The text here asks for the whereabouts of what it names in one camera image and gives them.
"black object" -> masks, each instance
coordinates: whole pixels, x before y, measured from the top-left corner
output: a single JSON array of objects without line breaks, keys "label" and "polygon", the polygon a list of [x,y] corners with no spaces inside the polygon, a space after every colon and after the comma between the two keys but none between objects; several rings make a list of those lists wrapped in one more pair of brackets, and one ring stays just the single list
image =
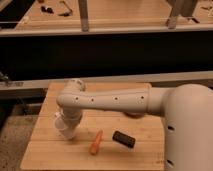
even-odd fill
[{"label": "black object", "polygon": [[212,9],[212,6],[201,7],[201,9],[204,9],[204,10],[210,11],[210,10]]},{"label": "black object", "polygon": [[0,70],[11,80],[213,70],[213,31],[39,35],[0,37]]},{"label": "black object", "polygon": [[129,148],[134,148],[135,145],[135,138],[130,137],[122,132],[115,131],[112,137],[113,140],[126,145]]},{"label": "black object", "polygon": [[0,131],[4,126],[4,123],[11,113],[14,106],[14,100],[0,100]]},{"label": "black object", "polygon": [[61,13],[61,14],[58,14],[58,16],[64,16],[64,17],[68,17],[72,15],[72,13],[69,11],[69,12],[65,12],[65,13]]},{"label": "black object", "polygon": [[[176,0],[167,0],[167,2],[174,7]],[[180,14],[183,17],[192,17],[197,3],[198,0],[184,0],[184,5],[181,8]]]},{"label": "black object", "polygon": [[50,13],[50,14],[53,14],[53,9],[51,7],[47,7],[47,6],[41,6],[41,11],[42,12],[47,12],[47,13]]}]

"wooden cutting board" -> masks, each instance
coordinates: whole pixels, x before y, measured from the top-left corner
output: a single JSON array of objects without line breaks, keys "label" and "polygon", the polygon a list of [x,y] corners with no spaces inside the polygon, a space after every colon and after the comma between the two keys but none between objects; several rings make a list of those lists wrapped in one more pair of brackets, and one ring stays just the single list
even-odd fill
[{"label": "wooden cutting board", "polygon": [[[164,131],[159,117],[131,118],[121,112],[84,110],[83,119],[72,141],[54,128],[58,111],[56,97],[64,83],[52,83],[22,160],[23,170],[163,170]],[[141,83],[87,83],[88,91],[150,87]],[[89,147],[96,133],[103,130],[98,155]],[[134,149],[112,140],[119,130],[136,138]]]}]

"floor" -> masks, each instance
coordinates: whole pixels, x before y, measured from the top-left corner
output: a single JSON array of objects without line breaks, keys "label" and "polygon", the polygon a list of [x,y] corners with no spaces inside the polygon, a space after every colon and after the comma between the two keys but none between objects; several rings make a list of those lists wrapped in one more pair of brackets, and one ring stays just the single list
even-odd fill
[{"label": "floor", "polygon": [[0,132],[0,170],[20,171],[20,163],[38,115],[10,116]]}]

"wood grain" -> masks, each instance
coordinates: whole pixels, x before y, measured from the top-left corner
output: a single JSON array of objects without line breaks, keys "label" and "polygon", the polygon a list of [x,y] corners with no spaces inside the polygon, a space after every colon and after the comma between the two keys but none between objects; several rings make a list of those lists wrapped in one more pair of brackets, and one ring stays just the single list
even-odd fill
[{"label": "wood grain", "polygon": [[[43,4],[52,7],[54,14],[41,12],[41,4],[35,1],[16,29],[80,29],[78,1],[66,2],[73,10],[73,15],[69,17],[58,16],[59,13],[67,11],[59,0],[45,0]],[[213,23],[213,17],[208,17],[208,11],[201,8],[209,5],[212,5],[212,2],[207,0],[198,2],[194,17],[200,23]],[[166,0],[88,0],[90,28],[165,26],[170,11],[171,6]],[[195,23],[179,17],[178,24]]]},{"label": "wood grain", "polygon": [[[39,118],[22,160],[23,170],[163,170],[164,131],[154,116],[130,118],[121,112],[84,110],[83,119],[72,141],[54,128],[58,111],[56,97],[65,84],[49,86]],[[151,87],[147,83],[87,83],[88,91]],[[89,148],[98,130],[103,140],[98,155]],[[115,130],[136,138],[134,149],[112,140]]]}]

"metal frame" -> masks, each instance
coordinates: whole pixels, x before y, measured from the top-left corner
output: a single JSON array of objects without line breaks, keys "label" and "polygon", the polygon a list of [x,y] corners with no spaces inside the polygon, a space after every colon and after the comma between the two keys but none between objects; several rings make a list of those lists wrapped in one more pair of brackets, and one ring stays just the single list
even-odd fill
[{"label": "metal frame", "polygon": [[146,27],[113,27],[90,28],[82,32],[81,29],[45,29],[45,30],[7,30],[0,29],[0,37],[27,37],[27,36],[69,36],[69,35],[98,35],[98,34],[130,34],[130,33],[169,33],[189,31],[213,31],[213,24],[181,25],[175,29],[166,26]]},{"label": "metal frame", "polygon": [[[66,79],[13,81],[10,86],[0,82],[0,99],[45,97],[51,82],[67,82]],[[85,82],[149,82],[154,87],[175,87],[182,84],[202,84],[213,87],[213,71],[165,74],[126,75],[81,78]]]},{"label": "metal frame", "polygon": [[80,19],[81,19],[81,29],[86,32],[89,31],[89,18],[88,18],[88,6],[87,0],[78,0]]},{"label": "metal frame", "polygon": [[169,16],[167,23],[166,23],[169,29],[175,29],[176,28],[178,16],[181,13],[181,9],[184,5],[184,1],[185,0],[175,0],[175,3],[172,7],[170,16]]}]

